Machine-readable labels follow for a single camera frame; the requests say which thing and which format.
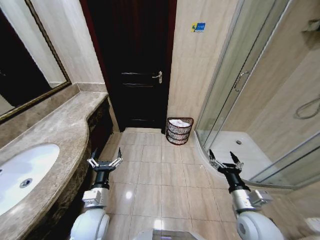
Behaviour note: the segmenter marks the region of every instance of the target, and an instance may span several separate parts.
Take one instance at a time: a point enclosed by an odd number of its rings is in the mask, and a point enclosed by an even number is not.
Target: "gold mirror frame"
[[[64,82],[61,85],[55,87],[54,89],[52,89],[52,90],[50,90],[50,91],[48,91],[48,92],[46,92],[46,93],[44,93],[44,94],[42,94],[42,95],[40,95],[40,96],[38,96],[36,98],[24,103],[23,105],[17,106],[14,109],[6,112],[5,114],[2,114],[0,116],[0,124],[4,123],[5,121],[9,120],[10,118],[13,118],[17,114],[19,114],[19,113],[31,108],[32,106],[36,105],[37,103],[43,101],[44,99],[46,99],[46,98],[48,98],[50,96],[52,96],[53,94],[55,94],[56,92],[64,89],[65,87],[71,85],[70,78],[69,78],[64,66],[61,63],[61,60],[58,57],[58,54],[57,54],[57,52],[56,52],[56,50],[55,50],[55,48],[54,48],[54,46],[53,46],[53,44],[52,44],[47,32],[46,32],[42,22],[40,21],[40,18],[38,16],[38,14],[37,14],[32,2],[31,2],[31,0],[24,0],[24,2],[28,6],[28,8],[29,8],[29,10],[30,10],[30,12],[31,12],[36,24],[38,25],[38,27],[39,27],[39,29],[40,29],[43,37],[44,37],[45,42],[47,43],[50,51],[53,54],[54,59],[56,60],[56,62],[58,64],[63,76],[65,77],[66,82]]]

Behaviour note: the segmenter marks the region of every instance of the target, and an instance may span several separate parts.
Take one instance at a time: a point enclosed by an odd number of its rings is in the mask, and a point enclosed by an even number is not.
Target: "wastebasket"
[[[170,120],[181,120],[189,126],[176,126]],[[191,117],[168,117],[166,120],[166,139],[174,145],[183,145],[188,142],[194,119]]]

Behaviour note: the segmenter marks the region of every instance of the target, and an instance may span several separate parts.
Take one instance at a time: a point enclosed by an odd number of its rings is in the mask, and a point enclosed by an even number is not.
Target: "shower door handle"
[[[241,89],[237,89],[237,85],[238,85],[241,77],[242,77],[243,75],[249,74],[249,73],[250,73],[249,71],[244,71],[244,72],[240,73],[239,77],[238,77],[237,80],[235,81],[233,88],[234,88],[234,90],[235,90],[237,93],[240,92],[240,90],[241,90]]]

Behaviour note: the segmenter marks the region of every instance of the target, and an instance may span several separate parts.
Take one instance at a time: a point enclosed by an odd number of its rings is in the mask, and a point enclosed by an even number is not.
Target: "door lock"
[[[159,83],[162,84],[162,71],[159,71],[159,75],[158,76],[153,76],[153,79],[159,78]]]

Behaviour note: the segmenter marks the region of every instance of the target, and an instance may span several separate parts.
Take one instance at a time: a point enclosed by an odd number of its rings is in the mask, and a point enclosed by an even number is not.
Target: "sink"
[[[56,144],[42,144],[15,155],[0,166],[0,215],[35,188],[53,166],[59,152]]]

